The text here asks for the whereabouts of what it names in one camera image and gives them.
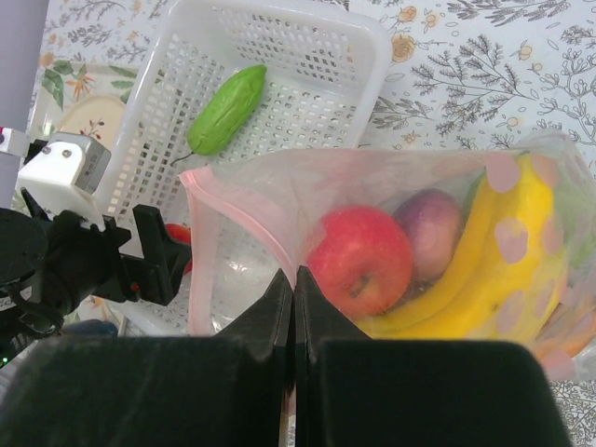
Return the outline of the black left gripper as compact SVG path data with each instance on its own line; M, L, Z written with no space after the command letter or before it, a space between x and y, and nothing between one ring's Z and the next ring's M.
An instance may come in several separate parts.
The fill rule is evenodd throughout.
M133 215L143 258L121 255L130 231L105 216L104 229L65 211L51 220L1 210L1 361L61 331L88 296L117 303L169 305L191 261L191 246L172 237L159 209Z

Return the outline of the green cabbage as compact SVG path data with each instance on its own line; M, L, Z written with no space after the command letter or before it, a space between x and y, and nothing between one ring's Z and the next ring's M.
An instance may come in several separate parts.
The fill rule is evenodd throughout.
M595 186L562 183L555 188L555 204L570 265L580 268L595 251Z

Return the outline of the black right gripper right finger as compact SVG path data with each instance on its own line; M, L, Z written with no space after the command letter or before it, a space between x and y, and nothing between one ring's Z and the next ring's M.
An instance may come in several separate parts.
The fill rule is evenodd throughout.
M299 446L567 446L520 345L373 340L301 267L294 290Z

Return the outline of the purple onion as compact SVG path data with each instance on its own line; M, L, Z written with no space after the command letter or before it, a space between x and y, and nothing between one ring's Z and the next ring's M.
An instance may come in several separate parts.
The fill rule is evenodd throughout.
M438 278L454 256L463 222L457 201L439 189L426 189L403 202L393 213L413 251L413 279Z

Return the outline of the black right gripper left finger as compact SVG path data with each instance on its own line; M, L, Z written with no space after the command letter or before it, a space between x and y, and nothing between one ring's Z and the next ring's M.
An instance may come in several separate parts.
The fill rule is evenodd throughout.
M39 344L1 404L5 446L281 446L292 289L282 273L208 337Z

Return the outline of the clear zip top bag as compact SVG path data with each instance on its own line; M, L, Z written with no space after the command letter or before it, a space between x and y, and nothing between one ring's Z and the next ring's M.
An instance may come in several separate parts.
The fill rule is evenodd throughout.
M545 174L547 181L553 186L554 195L555 188L562 183L577 185L591 183L595 186L594 173L576 145L569 137L558 132L539 132L511 148L502 150L394 151L372 148L325 148L320 153L310 156L291 155L288 151L281 151L279 155L282 172L266 174L257 183L256 189L266 199L273 199L274 188L279 187L280 196L289 202L288 211L306 224L308 231L304 238L304 259L294 277L289 278L282 270L277 272L284 274L289 283L295 285L297 273L301 267L310 271L305 264L306 256L324 238L320 220L327 213L348 206L371 206L393 217L393 213L408 198L432 188L449 194L461 207L463 222L459 239L455 244L455 255L481 179L487 178L495 191L507 192L519 177L514 160L523 154L539 156L538 170ZM198 241L199 230L198 223L191 223L194 265L191 276L198 271L197 263L204 259ZM556 204L554 225L549 229L548 236L547 242L550 247L561 245L566 250L568 263L566 275L569 284L585 282L586 291L595 293L595 251L580 268L573 268L570 265L570 251L564 244L564 233ZM406 292L393 306L383 313L367 318L382 316L408 304L432 288L445 271L440 277L429 281L416 281L412 278ZM357 327L358 321L363 319L352 319L341 313ZM508 341L523 345L531 351L530 344L533 339L528 342L505 338L439 340ZM538 361L550 379L569 380L576 376L578 354L569 358L557 351Z

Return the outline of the red strawberry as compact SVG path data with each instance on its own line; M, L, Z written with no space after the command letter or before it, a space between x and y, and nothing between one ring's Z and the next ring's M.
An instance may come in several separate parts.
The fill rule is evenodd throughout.
M189 260L183 271L183 274L187 275L193 268L191 230L187 226L177 223L166 223L165 227L171 240L177 241L179 244L184 244L188 247Z

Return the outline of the green cucumber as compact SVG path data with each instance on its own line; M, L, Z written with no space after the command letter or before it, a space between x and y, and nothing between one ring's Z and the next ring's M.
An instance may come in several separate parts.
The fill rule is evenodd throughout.
M261 102L267 67L238 71L217 90L186 134L190 153L171 161L174 167L192 155L215 156L233 140Z

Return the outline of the yellow banana bunch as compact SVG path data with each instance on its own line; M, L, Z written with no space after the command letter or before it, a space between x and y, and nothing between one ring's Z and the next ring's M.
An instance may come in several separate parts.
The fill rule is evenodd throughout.
M515 185L497 192L482 178L453 260L432 288L358 327L373 338L505 338L528 342L554 311L567 253L550 247L555 195L539 156L514 162Z

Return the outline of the red apple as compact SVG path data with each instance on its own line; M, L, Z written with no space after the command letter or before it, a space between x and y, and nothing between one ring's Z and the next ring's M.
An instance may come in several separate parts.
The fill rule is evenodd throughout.
M385 312L413 278L413 249L402 227L383 210L348 206L320 220L324 238L305 264L323 295L352 319Z

